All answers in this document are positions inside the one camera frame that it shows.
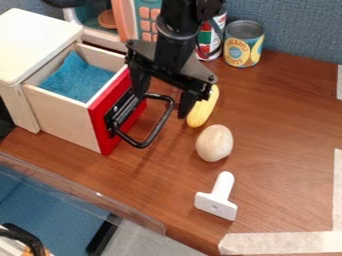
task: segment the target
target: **wooden table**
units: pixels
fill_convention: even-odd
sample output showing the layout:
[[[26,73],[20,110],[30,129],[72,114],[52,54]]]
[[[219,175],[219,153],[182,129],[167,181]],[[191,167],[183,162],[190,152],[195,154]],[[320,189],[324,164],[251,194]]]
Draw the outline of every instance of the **wooden table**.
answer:
[[[265,52],[254,68],[222,60],[207,66],[219,77],[221,95],[202,128],[187,127],[175,112],[151,147],[121,143],[109,157],[19,128],[0,149],[133,207],[162,223],[167,236],[210,255],[227,232],[331,230],[333,156],[342,148],[337,65]],[[152,89],[169,90],[158,81]],[[150,104],[132,136],[144,138],[160,106]],[[212,124],[231,129],[235,148],[228,159],[206,163],[194,145]],[[209,192],[224,170],[236,178],[234,223],[193,207],[195,193]]]

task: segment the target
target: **tomato can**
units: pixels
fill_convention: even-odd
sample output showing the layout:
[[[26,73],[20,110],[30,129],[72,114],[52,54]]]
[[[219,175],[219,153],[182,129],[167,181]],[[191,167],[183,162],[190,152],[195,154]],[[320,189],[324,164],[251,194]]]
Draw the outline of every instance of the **tomato can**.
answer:
[[[224,60],[233,67],[255,66],[261,58],[265,34],[261,25],[251,20],[228,24],[224,43]]]
[[[223,32],[227,22],[227,9],[222,8],[219,15],[205,21],[197,37],[196,54],[200,60],[212,61],[222,55]]]

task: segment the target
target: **drawer handle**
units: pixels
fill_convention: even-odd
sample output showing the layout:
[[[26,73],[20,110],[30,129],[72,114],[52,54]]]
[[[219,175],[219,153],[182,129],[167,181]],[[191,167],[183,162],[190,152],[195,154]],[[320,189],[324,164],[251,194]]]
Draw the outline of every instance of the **drawer handle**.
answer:
[[[154,99],[154,100],[161,100],[169,102],[169,107],[164,112],[163,116],[160,118],[159,122],[156,124],[150,135],[147,137],[146,140],[143,142],[136,141],[132,137],[128,136],[126,133],[122,132],[120,130],[120,124],[119,122],[114,121],[113,122],[113,132],[115,135],[119,135],[124,141],[131,144],[133,147],[136,148],[146,148],[155,140],[161,129],[163,128],[166,121],[169,119],[174,107],[175,107],[175,101],[173,98],[166,96],[166,95],[160,95],[160,94],[152,94],[152,93],[146,93],[144,98],[148,99]]]

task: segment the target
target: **toy microwave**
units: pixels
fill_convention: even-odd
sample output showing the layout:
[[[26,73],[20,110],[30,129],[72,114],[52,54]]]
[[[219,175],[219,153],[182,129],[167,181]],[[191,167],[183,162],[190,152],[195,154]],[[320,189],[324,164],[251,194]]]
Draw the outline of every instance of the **toy microwave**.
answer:
[[[125,56],[83,44],[80,25],[20,9],[0,15],[0,31],[0,96],[13,122],[110,154],[120,141],[113,120],[132,98]],[[146,104],[120,122],[121,132]]]
[[[87,1],[80,7],[64,8],[67,21],[83,25],[82,39],[95,45],[126,52],[128,39],[157,41],[156,19],[162,0],[111,0],[117,30],[101,27],[98,15],[108,8],[109,0]]]

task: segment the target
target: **masking tape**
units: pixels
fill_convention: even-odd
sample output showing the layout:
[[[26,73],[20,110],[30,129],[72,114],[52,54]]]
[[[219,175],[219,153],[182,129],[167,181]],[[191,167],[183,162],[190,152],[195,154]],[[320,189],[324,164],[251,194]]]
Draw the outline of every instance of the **masking tape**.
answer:
[[[342,252],[342,232],[227,234],[221,255]]]
[[[342,65],[338,65],[337,71],[337,98],[342,100]]]
[[[342,151],[334,156],[333,231],[228,233],[218,246],[221,255],[342,252]]]
[[[342,150],[339,149],[335,149],[333,230],[342,231]]]

